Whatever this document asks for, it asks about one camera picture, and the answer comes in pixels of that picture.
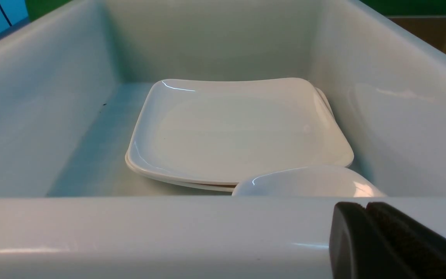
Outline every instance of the white plate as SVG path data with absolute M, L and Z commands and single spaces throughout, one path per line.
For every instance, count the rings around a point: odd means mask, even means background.
M 269 173 L 243 181 L 232 196 L 386 196 L 355 171 L 339 166 L 311 166 Z
M 300 78 L 159 81 L 127 151 L 143 175 L 213 185 L 317 164 L 348 166 L 353 158 L 321 97 Z
M 319 96 L 321 97 L 322 101 L 324 102 L 324 104 L 328 107 L 329 112 L 331 113 L 331 116 L 333 117 L 333 119 L 335 119 L 335 115 L 333 115 L 333 110 L 331 110 L 331 106 L 329 105 L 329 101 L 326 98 L 326 95 L 324 95 L 324 93 L 322 92 L 321 89 L 316 88 L 317 93 L 319 94 Z
M 135 171 L 135 168 L 130 164 L 127 155 L 125 155 L 125 162 L 127 163 L 127 166 Z M 175 180 L 169 180 L 159 177 L 150 177 L 149 175 L 143 174 L 143 176 L 151 179 L 155 179 L 161 182 L 166 182 L 174 185 L 189 187 L 189 188 L 195 188 L 195 189 L 205 189 L 208 191 L 218 191 L 218 192 L 233 192 L 234 187 L 225 187 L 225 186 L 217 186 L 217 185 L 205 185 L 205 184 L 196 184 L 196 183 L 190 183 L 190 182 L 181 182 L 181 181 L 175 181 Z

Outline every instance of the square plate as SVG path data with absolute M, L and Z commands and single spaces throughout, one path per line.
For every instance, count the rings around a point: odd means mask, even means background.
M 151 178 L 236 185 L 279 170 L 349 166 L 354 153 L 304 79 L 167 79 L 151 88 L 126 158 Z

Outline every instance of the black object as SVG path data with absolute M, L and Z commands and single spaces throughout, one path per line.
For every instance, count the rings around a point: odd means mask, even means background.
M 446 279 L 446 238 L 387 203 L 337 203 L 329 255 L 335 279 Z
M 13 26 L 13 25 L 11 24 L 11 21 L 9 21 L 8 16 L 7 16 L 6 13 L 5 13 L 5 9 L 3 9 L 3 7 L 1 6 L 1 3 L 0 3 L 0 11 L 1 11 L 1 13 L 3 14 L 3 16 L 5 17 L 5 19 L 7 20 L 7 23 L 8 23 L 8 25 L 9 25 L 9 27 Z

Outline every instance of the green background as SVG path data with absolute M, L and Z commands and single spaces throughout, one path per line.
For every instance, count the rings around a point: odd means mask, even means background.
M 71 0 L 26 0 L 31 21 Z M 385 16 L 446 16 L 446 0 L 361 0 Z

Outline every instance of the white bowl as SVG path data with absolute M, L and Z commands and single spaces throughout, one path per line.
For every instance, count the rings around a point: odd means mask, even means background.
M 358 173 L 320 165 L 261 175 L 240 182 L 232 196 L 386 196 Z

